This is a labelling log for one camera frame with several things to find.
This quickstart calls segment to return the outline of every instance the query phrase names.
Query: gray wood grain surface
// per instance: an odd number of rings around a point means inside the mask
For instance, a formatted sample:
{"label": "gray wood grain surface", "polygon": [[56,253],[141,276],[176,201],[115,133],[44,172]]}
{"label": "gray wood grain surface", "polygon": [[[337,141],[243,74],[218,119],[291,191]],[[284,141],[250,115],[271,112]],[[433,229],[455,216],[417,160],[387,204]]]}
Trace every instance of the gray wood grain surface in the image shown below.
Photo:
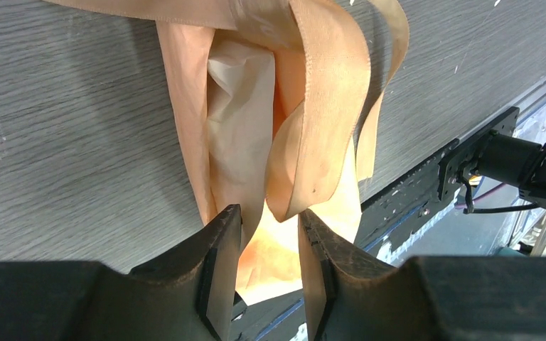
{"label": "gray wood grain surface", "polygon": [[[387,56],[375,11],[343,1]],[[412,40],[363,197],[546,74],[545,0],[401,2]],[[171,110],[152,22],[0,0],[0,259],[127,271],[199,229]]]}

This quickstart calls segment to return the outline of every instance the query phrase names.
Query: fabric bag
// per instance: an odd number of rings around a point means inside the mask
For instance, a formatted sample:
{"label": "fabric bag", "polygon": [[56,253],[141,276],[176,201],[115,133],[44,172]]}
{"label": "fabric bag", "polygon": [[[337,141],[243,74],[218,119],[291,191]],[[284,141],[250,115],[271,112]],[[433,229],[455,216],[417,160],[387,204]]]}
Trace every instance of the fabric bag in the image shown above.
{"label": "fabric bag", "polygon": [[[203,223],[242,208],[236,290],[247,304],[301,288],[296,215],[311,208],[353,242],[358,180],[373,174],[382,95],[353,131],[370,56],[332,0],[48,0],[156,21],[174,119]],[[368,0],[387,21],[392,59],[409,40],[397,0]]]}

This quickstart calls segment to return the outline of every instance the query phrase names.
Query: black cable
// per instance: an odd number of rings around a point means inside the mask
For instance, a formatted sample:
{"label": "black cable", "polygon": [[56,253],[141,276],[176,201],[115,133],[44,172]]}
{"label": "black cable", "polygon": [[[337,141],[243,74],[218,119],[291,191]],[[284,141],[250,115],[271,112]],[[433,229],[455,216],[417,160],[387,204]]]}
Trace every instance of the black cable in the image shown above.
{"label": "black cable", "polygon": [[470,185],[470,181],[463,175],[460,175],[457,180],[466,186],[466,208],[464,208],[464,214],[469,215],[470,213],[474,213],[474,198],[472,195],[472,185]]}
{"label": "black cable", "polygon": [[534,210],[535,208],[539,208],[539,204],[528,204],[528,205],[522,205],[522,206],[509,206],[509,207],[497,207],[497,208],[477,208],[472,212],[472,214],[484,215],[484,214],[490,214],[490,213],[519,212],[519,211],[526,211],[526,210]]}
{"label": "black cable", "polygon": [[458,182],[466,186],[466,208],[464,208],[465,215],[487,215],[491,213],[507,213],[507,212],[519,212],[526,210],[534,210],[539,208],[539,204],[528,204],[522,206],[510,206],[510,207],[497,207],[497,208],[474,208],[474,198],[472,197],[472,185],[463,175],[458,177]]}

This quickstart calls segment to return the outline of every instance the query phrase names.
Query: wooden table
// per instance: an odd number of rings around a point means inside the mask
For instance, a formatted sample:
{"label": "wooden table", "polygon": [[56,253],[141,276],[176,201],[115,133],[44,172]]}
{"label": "wooden table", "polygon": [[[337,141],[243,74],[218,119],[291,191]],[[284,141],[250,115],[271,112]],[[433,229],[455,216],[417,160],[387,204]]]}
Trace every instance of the wooden table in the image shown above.
{"label": "wooden table", "polygon": [[[401,2],[410,50],[363,198],[546,74],[545,0]],[[375,11],[342,5],[387,55]],[[127,271],[200,227],[154,23],[0,0],[0,259]]]}

